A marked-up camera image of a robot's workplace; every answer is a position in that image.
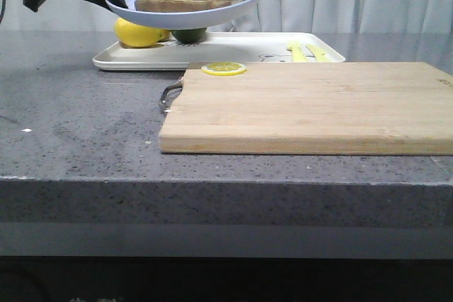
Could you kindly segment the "light blue plate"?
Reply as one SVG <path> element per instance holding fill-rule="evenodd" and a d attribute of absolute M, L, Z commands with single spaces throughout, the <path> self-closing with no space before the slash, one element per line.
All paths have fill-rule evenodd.
<path fill-rule="evenodd" d="M 106 3 L 113 13 L 132 23 L 169 30 L 186 30 L 204 28 L 233 21 L 246 15 L 255 8 L 259 0 L 243 0 L 238 4 L 221 8 L 182 13 L 138 11 L 135 9 L 135 1 L 136 0 L 125 0 L 127 4 L 125 8 L 116 6 L 109 1 Z"/>

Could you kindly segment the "white tray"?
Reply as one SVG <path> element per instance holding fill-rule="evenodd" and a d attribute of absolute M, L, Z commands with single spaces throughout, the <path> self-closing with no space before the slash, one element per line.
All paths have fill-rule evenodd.
<path fill-rule="evenodd" d="M 202 62 L 291 62 L 287 50 L 291 41 L 300 44 L 310 62 L 316 58 L 309 45 L 321 48 L 330 62 L 345 61 L 343 55 L 309 33 L 208 33 L 203 40 L 189 45 L 172 39 L 148 48 L 125 48 L 116 42 L 97 54 L 93 63 L 111 71 L 178 71 L 190 63 Z"/>

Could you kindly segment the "front yellow lemon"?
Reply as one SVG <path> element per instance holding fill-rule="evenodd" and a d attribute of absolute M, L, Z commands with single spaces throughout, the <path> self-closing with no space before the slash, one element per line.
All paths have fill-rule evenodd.
<path fill-rule="evenodd" d="M 145 48 L 159 42 L 160 28 L 152 28 L 118 18 L 113 26 L 118 40 L 128 47 Z"/>

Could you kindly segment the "yellow lemon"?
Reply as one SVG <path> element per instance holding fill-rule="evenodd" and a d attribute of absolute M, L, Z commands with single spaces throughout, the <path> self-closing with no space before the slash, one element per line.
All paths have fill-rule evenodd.
<path fill-rule="evenodd" d="M 160 29 L 160 38 L 159 42 L 166 42 L 171 39 L 171 31 L 170 30 L 165 30 L 165 29 Z"/>
<path fill-rule="evenodd" d="M 152 28 L 118 18 L 113 26 L 118 40 L 128 47 L 145 48 L 159 42 L 160 28 Z"/>

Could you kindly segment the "rear yellow lemon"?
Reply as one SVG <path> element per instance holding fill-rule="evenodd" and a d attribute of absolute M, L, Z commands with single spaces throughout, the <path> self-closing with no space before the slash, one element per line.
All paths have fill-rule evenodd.
<path fill-rule="evenodd" d="M 160 38 L 159 42 L 166 42 L 171 39 L 171 31 L 170 30 L 165 30 L 165 29 L 160 29 Z"/>

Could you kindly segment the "green lime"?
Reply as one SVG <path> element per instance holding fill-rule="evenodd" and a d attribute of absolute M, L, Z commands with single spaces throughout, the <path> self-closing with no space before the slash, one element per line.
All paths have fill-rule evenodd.
<path fill-rule="evenodd" d="M 206 34 L 206 28 L 172 30 L 172 36 L 183 44 L 192 44 L 200 41 Z"/>

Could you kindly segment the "lemon slice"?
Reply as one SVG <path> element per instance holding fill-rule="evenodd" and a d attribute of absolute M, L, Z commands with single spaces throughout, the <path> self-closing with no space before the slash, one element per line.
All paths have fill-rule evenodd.
<path fill-rule="evenodd" d="M 211 62 L 201 67 L 201 70 L 212 76 L 235 76 L 247 71 L 247 67 L 238 62 Z"/>

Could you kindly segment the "yellow plastic fork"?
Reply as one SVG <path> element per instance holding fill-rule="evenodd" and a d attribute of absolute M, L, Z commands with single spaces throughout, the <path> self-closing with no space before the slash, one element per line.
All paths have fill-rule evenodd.
<path fill-rule="evenodd" d="M 287 43 L 286 50 L 291 52 L 292 62 L 308 62 L 308 59 L 302 52 L 301 45 L 296 40 L 291 40 Z"/>

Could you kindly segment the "yellow plastic knife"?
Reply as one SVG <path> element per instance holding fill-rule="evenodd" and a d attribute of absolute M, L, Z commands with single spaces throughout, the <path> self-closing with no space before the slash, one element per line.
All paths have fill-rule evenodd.
<path fill-rule="evenodd" d="M 307 44 L 306 48 L 313 54 L 317 62 L 329 62 L 330 59 L 327 57 L 325 50 L 316 45 Z"/>

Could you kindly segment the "wooden cutting board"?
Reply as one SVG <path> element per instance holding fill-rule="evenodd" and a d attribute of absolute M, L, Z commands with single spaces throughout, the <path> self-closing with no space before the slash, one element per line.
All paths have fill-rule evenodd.
<path fill-rule="evenodd" d="M 250 63 L 183 75 L 164 153 L 452 154 L 452 76 L 424 62 Z"/>

